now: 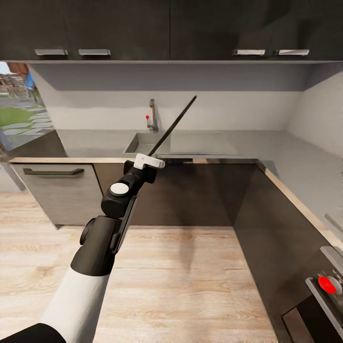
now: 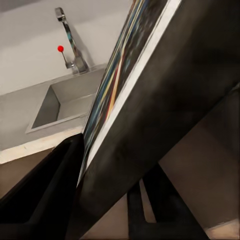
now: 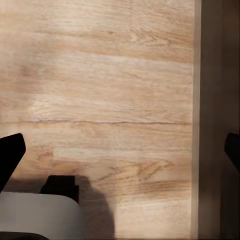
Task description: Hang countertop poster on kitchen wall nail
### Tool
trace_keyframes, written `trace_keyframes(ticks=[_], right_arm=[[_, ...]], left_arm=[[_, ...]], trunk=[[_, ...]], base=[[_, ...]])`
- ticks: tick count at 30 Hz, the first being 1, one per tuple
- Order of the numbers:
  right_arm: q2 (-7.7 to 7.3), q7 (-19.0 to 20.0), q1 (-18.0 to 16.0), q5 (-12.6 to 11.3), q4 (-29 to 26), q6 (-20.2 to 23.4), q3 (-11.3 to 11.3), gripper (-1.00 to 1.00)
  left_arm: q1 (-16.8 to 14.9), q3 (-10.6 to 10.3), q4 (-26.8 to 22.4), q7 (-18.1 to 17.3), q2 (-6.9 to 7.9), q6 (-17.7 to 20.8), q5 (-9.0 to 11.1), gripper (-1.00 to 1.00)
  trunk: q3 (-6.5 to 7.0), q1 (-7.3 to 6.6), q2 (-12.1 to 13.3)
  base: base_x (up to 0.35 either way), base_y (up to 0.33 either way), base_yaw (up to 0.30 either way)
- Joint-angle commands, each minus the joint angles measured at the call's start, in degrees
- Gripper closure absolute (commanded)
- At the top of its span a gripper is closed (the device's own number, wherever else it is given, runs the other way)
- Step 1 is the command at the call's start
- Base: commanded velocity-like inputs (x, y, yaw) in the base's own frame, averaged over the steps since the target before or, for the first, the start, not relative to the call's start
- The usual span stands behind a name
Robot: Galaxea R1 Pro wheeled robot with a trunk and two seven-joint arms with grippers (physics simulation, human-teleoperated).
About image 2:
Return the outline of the poster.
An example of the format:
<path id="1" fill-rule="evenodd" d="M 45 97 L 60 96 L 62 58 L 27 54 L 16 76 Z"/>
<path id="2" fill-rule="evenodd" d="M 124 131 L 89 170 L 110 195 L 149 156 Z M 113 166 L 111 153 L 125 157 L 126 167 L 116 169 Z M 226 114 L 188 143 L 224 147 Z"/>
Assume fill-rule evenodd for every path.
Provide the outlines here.
<path id="1" fill-rule="evenodd" d="M 240 83 L 240 0 L 133 0 L 81 133 L 81 239 Z"/>

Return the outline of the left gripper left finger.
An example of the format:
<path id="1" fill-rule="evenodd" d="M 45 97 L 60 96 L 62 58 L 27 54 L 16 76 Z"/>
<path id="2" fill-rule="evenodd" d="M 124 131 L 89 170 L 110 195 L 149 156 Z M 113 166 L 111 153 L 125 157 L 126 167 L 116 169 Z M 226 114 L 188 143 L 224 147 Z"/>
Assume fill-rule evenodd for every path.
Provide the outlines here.
<path id="1" fill-rule="evenodd" d="M 0 199 L 0 240 L 65 240 L 84 152 L 66 138 Z"/>

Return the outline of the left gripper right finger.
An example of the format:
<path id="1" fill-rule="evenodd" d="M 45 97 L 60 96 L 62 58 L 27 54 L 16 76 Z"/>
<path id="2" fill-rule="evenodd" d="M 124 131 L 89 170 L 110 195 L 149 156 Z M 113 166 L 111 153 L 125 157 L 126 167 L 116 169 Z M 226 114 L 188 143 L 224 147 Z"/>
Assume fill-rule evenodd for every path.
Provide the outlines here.
<path id="1" fill-rule="evenodd" d="M 129 240 L 209 240 L 159 163 L 142 180 L 156 223 L 145 220 L 138 182 L 127 192 Z"/>

